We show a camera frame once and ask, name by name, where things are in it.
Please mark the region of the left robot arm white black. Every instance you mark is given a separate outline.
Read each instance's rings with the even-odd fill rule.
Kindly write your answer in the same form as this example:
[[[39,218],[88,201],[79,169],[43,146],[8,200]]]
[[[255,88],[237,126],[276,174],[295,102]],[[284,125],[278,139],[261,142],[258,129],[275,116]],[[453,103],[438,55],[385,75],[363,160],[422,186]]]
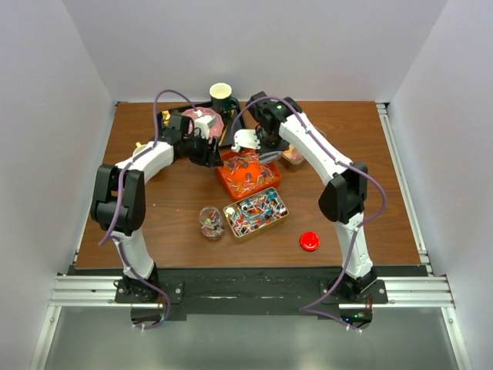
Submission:
[[[146,183],[182,158],[203,167],[220,167],[223,121],[218,114],[195,109],[155,120],[155,136],[132,156],[96,171],[90,217],[104,230],[100,245],[112,241],[123,265],[116,287],[142,302],[164,299],[155,261],[143,236]]]

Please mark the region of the silver metal scoop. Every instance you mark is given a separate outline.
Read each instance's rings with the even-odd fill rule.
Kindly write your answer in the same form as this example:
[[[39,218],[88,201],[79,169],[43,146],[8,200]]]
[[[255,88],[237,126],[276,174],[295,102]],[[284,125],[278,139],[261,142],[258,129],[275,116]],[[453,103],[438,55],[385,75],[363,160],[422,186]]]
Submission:
[[[282,157],[282,151],[273,151],[269,153],[260,153],[259,162],[260,164],[268,164],[279,160]]]

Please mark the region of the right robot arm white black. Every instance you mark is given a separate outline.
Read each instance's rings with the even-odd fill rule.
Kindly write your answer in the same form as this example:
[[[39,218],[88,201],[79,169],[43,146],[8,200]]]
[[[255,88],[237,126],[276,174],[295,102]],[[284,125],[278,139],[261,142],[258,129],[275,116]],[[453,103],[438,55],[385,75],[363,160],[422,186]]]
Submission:
[[[332,146],[291,98],[277,99],[259,92],[246,108],[257,122],[250,145],[267,161],[294,146],[320,177],[324,191],[318,200],[322,214],[334,223],[343,254],[343,270],[330,286],[348,301],[362,302],[377,280],[364,235],[367,166],[353,162]]]

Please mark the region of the clear glass jar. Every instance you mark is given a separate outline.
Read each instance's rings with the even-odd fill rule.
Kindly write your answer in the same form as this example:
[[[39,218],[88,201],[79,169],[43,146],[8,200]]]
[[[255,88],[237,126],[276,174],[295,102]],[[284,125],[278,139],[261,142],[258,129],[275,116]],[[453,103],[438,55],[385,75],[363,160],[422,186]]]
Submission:
[[[200,211],[199,222],[200,230],[206,239],[217,241],[223,237],[223,215],[216,207],[204,207]]]

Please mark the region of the gold tin of gummies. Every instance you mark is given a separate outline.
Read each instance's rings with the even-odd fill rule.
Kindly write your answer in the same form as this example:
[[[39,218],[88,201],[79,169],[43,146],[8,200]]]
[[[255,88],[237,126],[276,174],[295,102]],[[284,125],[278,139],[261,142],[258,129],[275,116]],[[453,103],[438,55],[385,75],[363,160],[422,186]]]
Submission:
[[[296,172],[304,165],[305,158],[293,144],[290,144],[289,148],[283,151],[279,161],[286,170]]]

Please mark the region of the orange box of lollipops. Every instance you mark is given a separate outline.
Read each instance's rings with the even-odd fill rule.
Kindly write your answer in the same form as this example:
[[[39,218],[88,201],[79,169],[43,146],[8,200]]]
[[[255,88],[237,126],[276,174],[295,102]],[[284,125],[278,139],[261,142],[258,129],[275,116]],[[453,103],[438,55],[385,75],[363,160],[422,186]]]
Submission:
[[[245,150],[221,154],[223,166],[216,169],[220,182],[234,200],[241,200],[280,184],[281,172],[275,163],[262,164],[259,153]]]

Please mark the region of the gold tin of candies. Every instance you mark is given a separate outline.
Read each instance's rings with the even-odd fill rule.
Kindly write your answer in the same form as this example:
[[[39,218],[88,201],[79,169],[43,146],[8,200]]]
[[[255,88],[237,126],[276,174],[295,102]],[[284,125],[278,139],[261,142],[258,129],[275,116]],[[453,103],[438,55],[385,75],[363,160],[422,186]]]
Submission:
[[[226,224],[238,241],[281,223],[289,210],[273,187],[261,190],[223,208]]]

